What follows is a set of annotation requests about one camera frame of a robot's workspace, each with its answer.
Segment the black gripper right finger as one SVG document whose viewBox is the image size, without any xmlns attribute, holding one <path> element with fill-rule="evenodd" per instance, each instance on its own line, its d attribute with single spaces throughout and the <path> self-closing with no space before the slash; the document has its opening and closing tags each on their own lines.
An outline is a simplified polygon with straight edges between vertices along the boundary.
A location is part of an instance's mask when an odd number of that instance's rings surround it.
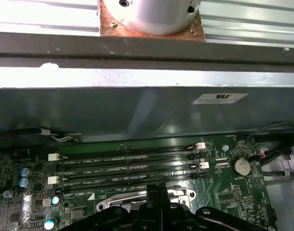
<svg viewBox="0 0 294 231">
<path fill-rule="evenodd" d="M 159 207 L 164 231 L 268 231 L 213 207 L 205 206 L 192 213 L 180 203 L 171 202 L 165 184 L 159 185 Z"/>
</svg>

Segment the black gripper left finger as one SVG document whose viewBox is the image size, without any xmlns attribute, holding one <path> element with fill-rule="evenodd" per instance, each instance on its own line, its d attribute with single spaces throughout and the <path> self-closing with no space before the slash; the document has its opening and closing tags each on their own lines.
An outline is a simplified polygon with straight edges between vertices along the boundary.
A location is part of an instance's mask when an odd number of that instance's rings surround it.
<svg viewBox="0 0 294 231">
<path fill-rule="evenodd" d="M 113 206 L 81 219 L 66 231 L 158 231 L 160 229 L 159 186 L 147 186 L 147 201 L 127 211 Z"/>
</svg>

